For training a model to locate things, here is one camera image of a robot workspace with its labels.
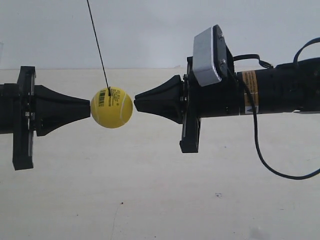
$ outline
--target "barcode label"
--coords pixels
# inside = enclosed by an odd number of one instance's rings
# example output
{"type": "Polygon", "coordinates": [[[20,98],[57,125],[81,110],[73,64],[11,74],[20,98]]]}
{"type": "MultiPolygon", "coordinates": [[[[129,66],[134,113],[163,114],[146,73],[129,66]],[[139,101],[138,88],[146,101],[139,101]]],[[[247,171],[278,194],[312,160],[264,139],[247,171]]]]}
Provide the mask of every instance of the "barcode label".
{"type": "Polygon", "coordinates": [[[99,102],[98,102],[99,107],[103,107],[105,105],[105,96],[106,96],[106,90],[100,91],[99,102]]]}

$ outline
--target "hanging string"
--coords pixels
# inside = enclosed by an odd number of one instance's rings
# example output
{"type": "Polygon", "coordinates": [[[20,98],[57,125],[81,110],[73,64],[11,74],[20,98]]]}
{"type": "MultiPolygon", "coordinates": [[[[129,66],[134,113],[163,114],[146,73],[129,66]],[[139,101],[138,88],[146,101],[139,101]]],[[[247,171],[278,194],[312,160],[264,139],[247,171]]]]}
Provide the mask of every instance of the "hanging string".
{"type": "Polygon", "coordinates": [[[89,0],[86,0],[86,3],[88,4],[88,8],[89,8],[90,18],[91,18],[91,22],[92,22],[92,27],[93,27],[93,31],[94,31],[94,36],[95,36],[96,45],[97,45],[97,47],[98,47],[98,51],[99,51],[99,55],[100,55],[100,60],[101,60],[101,64],[102,64],[102,69],[103,69],[103,73],[104,73],[104,78],[105,78],[106,87],[108,88],[109,96],[111,96],[111,91],[110,91],[110,87],[109,87],[109,85],[108,85],[108,80],[107,80],[105,65],[104,65],[104,61],[103,61],[102,56],[101,56],[100,46],[99,46],[99,42],[98,42],[98,38],[97,38],[97,33],[96,33],[96,28],[95,28],[94,20],[93,20],[92,13],[91,13],[91,8],[90,8],[89,0]]]}

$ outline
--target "barcode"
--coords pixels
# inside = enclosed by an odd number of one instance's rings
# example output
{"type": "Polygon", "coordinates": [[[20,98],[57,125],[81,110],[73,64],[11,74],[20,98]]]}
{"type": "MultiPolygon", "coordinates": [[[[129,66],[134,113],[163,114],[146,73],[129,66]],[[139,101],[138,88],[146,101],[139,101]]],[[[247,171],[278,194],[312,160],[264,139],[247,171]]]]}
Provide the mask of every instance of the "barcode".
{"type": "Polygon", "coordinates": [[[103,107],[105,105],[105,96],[106,90],[102,90],[99,94],[99,107],[103,107]]]}

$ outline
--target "white wall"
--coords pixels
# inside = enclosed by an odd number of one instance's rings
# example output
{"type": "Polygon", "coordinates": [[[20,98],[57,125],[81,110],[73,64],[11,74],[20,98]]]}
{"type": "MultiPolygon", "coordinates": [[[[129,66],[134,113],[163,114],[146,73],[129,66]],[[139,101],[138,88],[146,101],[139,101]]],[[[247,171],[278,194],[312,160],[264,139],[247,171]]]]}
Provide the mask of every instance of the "white wall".
{"type": "MultiPolygon", "coordinates": [[[[257,53],[275,65],[320,37],[319,0],[90,2],[107,68],[185,66],[194,36],[215,24],[234,55],[257,53]]],[[[0,0],[0,23],[0,69],[101,66],[85,0],[0,0]]],[[[301,59],[319,55],[316,44],[301,59]]]]}
{"type": "MultiPolygon", "coordinates": [[[[135,94],[185,69],[108,70],[135,94]]],[[[0,71],[1,83],[19,72],[0,71]]],[[[101,70],[38,70],[36,83],[91,99],[101,70]]],[[[260,115],[262,154],[292,175],[319,167],[318,114],[260,115]]],[[[34,141],[34,169],[14,171],[0,136],[0,239],[318,239],[320,180],[279,178],[253,142],[252,116],[203,119],[198,154],[182,154],[181,125],[134,111],[125,126],[92,118],[34,141]]]]}

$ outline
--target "tennis ball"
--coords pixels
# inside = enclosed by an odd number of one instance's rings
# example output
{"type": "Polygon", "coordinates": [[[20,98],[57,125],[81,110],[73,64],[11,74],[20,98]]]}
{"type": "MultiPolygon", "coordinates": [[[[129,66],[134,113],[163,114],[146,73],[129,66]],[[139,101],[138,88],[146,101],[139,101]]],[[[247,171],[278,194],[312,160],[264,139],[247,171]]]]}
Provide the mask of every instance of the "tennis ball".
{"type": "Polygon", "coordinates": [[[130,96],[121,88],[110,87],[98,91],[91,100],[91,115],[102,127],[116,129],[126,124],[133,112],[130,96]]]}

